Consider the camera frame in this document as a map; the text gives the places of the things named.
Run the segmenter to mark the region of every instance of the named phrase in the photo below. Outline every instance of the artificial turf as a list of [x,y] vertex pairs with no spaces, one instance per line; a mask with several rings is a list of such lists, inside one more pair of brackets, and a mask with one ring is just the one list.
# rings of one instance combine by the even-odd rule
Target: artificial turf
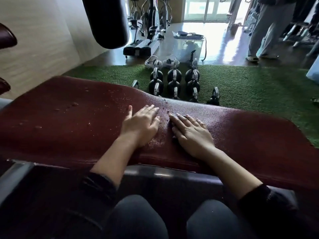
[[[179,70],[184,78],[188,68],[180,66]],[[200,65],[198,70],[201,85],[199,102],[205,103],[217,86],[221,106],[287,118],[319,148],[319,108],[311,102],[313,97],[319,97],[319,86],[306,77],[307,70],[216,65]],[[131,85],[133,80],[138,80],[139,88],[148,92],[151,72],[144,65],[79,66],[66,75],[122,85]],[[166,93],[168,69],[162,69],[162,72],[165,84],[162,96],[169,97]],[[184,79],[181,86],[181,99],[189,100],[190,97],[185,94]]]

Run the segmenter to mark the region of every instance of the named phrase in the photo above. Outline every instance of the person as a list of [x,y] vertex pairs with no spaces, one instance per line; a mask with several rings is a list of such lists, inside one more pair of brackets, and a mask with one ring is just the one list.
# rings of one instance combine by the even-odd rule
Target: person
[[297,0],[258,0],[261,4],[260,13],[250,38],[246,60],[257,63],[260,58],[279,58],[272,53],[272,48],[293,19],[296,2]]
[[[139,195],[125,197],[114,206],[116,190],[135,149],[157,133],[159,108],[146,105],[132,115],[132,106],[119,137],[70,195],[61,226],[51,238],[154,238],[166,239],[164,221]],[[271,191],[258,178],[214,145],[206,125],[189,115],[169,114],[179,144],[207,163],[239,200],[239,208],[260,238],[314,238],[298,209],[281,194]],[[189,239],[240,238],[238,218],[220,201],[205,201],[186,224]]]

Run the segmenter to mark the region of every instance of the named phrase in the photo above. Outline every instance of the punching bag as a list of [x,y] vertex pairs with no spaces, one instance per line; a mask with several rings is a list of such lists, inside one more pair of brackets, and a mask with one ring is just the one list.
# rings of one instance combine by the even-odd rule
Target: punching bag
[[124,0],[82,0],[96,42],[116,49],[130,38]]

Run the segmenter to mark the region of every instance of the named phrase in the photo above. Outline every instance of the beige wall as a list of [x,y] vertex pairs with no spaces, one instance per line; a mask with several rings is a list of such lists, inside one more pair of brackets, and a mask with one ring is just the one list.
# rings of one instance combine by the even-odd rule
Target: beige wall
[[0,50],[0,77],[14,99],[51,76],[106,51],[96,43],[82,0],[0,0],[0,22],[18,45]]
[[[128,0],[129,2],[129,9],[131,10],[132,7],[132,2],[131,0]],[[138,5],[140,8],[142,8],[142,4],[145,2],[145,0],[139,0],[138,1]],[[182,8],[183,8],[183,0],[170,0],[169,1],[169,5],[171,6],[172,10],[173,10],[173,19],[172,19],[172,23],[180,23],[182,22]],[[145,5],[144,7],[144,11],[146,12],[148,9],[148,3]],[[158,1],[158,9],[160,10],[160,8],[162,7],[162,2],[159,0]]]

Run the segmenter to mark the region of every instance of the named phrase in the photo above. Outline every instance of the shoe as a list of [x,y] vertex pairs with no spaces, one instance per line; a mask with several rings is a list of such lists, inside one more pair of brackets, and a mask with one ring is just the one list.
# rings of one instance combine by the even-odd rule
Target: shoe
[[257,56],[253,56],[253,55],[247,56],[246,60],[251,62],[251,63],[258,63],[259,62],[259,58],[257,58]]
[[267,54],[267,53],[265,53],[265,54],[261,54],[259,56],[259,58],[260,59],[268,59],[268,60],[277,60],[277,59],[279,59],[279,56],[276,55],[276,54]]

